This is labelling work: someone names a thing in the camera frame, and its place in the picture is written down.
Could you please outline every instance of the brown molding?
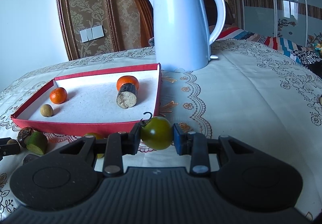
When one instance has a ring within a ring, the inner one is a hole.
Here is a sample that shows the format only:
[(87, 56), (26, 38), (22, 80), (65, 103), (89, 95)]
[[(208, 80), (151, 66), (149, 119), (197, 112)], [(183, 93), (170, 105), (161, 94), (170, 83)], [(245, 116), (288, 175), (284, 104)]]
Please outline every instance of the brown molding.
[(69, 60), (79, 59), (75, 34), (71, 23), (68, 0), (56, 0), (62, 36)]
[(113, 44), (114, 51), (120, 51), (120, 40), (117, 32), (117, 26), (115, 23), (115, 14), (113, 9), (113, 0), (104, 0), (105, 7), (106, 7), (106, 15), (107, 15), (107, 21), (109, 25), (109, 30), (111, 33), (111, 39)]

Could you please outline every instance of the lace tablecloth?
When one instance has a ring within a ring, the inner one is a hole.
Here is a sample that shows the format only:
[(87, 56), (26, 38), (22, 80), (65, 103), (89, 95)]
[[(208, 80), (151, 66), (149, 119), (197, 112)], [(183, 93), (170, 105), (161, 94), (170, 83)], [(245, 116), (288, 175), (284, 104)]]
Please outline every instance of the lace tablecloth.
[[(304, 186), (296, 207), (312, 219), (321, 211), (322, 195), (322, 81), (290, 58), (260, 43), (217, 41), (212, 60), (198, 71), (162, 71), (160, 115), (179, 123), (184, 131), (208, 138), (231, 135), (293, 165)], [(10, 115), (35, 91), (56, 76), (96, 69), (155, 63), (153, 48), (109, 53), (78, 59), (27, 73), (0, 92), (0, 137), (16, 138), (19, 128)], [(46, 133), (48, 150), (77, 139)], [(0, 220), (16, 207), (9, 177), (28, 154), (0, 162)], [(218, 169), (210, 155), (212, 170)], [(124, 168), (189, 167), (189, 156), (178, 156), (173, 146), (152, 151), (143, 143), (135, 156), (123, 156)], [(95, 169), (101, 170), (102, 159)]]

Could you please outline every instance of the electric kettle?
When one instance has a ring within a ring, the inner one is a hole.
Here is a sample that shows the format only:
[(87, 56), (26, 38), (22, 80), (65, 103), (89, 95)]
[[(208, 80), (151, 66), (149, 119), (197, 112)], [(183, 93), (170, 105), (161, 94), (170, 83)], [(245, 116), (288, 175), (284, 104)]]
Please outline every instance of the electric kettle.
[(153, 7), (154, 47), (157, 62), (166, 71), (194, 71), (211, 59), (210, 45), (223, 29), (224, 0), (215, 0), (218, 18), (209, 34), (203, 0), (149, 0)]

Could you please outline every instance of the green tomato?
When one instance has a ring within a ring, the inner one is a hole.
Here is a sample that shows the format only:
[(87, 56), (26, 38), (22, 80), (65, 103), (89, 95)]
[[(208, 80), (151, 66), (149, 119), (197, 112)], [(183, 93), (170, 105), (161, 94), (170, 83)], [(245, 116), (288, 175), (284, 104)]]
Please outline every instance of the green tomato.
[(141, 140), (149, 148), (165, 149), (172, 144), (173, 132), (170, 122), (163, 117), (152, 117), (141, 127)]

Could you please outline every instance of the chair backrest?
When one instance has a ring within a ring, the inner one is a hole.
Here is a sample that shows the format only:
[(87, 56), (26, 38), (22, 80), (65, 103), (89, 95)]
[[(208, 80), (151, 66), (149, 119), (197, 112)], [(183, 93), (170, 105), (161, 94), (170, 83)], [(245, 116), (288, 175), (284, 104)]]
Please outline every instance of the chair backrest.
[(140, 12), (141, 47), (149, 46), (153, 33), (153, 7), (149, 0), (134, 0)]
[[(140, 12), (140, 28), (141, 28), (141, 46), (148, 47), (149, 39), (154, 36), (153, 33), (153, 7), (149, 0), (134, 0), (135, 4)], [(215, 25), (217, 22), (217, 6), (214, 0), (203, 0), (208, 25)], [(234, 18), (231, 13), (231, 9), (227, 2), (226, 5), (226, 20), (225, 24), (233, 24)]]

